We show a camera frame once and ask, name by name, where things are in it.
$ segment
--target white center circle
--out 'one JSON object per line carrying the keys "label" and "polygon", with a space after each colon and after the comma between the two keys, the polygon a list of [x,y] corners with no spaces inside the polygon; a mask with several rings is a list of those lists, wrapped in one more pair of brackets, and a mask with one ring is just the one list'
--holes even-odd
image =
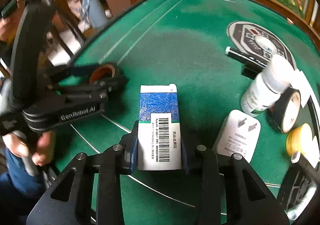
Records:
{"label": "white center circle", "polygon": [[259,47],[266,52],[271,53],[272,55],[277,54],[277,47],[267,37],[256,35],[254,37],[254,40],[259,45]]}

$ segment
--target black tape roll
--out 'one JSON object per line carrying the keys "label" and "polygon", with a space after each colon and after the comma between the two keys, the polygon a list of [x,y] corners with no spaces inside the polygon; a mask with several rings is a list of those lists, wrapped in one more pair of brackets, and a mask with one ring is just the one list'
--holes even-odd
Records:
{"label": "black tape roll", "polygon": [[[284,126],[283,126],[284,116],[285,116],[285,112],[287,110],[289,101],[291,99],[295,100],[295,103],[297,104],[298,112],[296,113],[296,115],[292,115],[293,118],[292,118],[291,123],[288,125],[288,127],[284,128]],[[286,134],[287,132],[289,132],[292,129],[294,123],[296,122],[298,114],[299,114],[299,110],[300,110],[300,103],[301,103],[300,91],[297,89],[294,89],[292,87],[289,87],[281,95],[281,97],[275,103],[275,105],[270,109],[271,117],[272,117],[273,121],[276,123],[276,125],[278,126],[278,128],[281,130],[281,132],[283,134]]]}

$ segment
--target white power adapter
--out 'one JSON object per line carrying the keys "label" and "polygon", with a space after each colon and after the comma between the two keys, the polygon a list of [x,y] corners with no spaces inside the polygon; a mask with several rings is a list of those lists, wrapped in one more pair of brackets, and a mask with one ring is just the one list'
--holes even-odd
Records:
{"label": "white power adapter", "polygon": [[260,129],[261,125],[257,119],[239,110],[232,110],[224,119],[212,150],[226,156],[237,152],[250,162]]}

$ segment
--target blue patterned design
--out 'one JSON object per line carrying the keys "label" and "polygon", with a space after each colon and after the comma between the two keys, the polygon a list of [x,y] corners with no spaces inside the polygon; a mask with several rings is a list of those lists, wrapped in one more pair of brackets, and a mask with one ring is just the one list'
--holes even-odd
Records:
{"label": "blue patterned design", "polygon": [[140,93],[139,121],[151,121],[151,113],[171,113],[171,121],[179,121],[177,93]]}

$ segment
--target bottle cap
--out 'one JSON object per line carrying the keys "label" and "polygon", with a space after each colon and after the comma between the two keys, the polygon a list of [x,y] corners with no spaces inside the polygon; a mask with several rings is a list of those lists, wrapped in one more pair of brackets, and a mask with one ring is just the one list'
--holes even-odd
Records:
{"label": "bottle cap", "polygon": [[289,87],[293,72],[290,62],[281,55],[275,54],[262,71],[262,79],[270,90],[281,94]]}

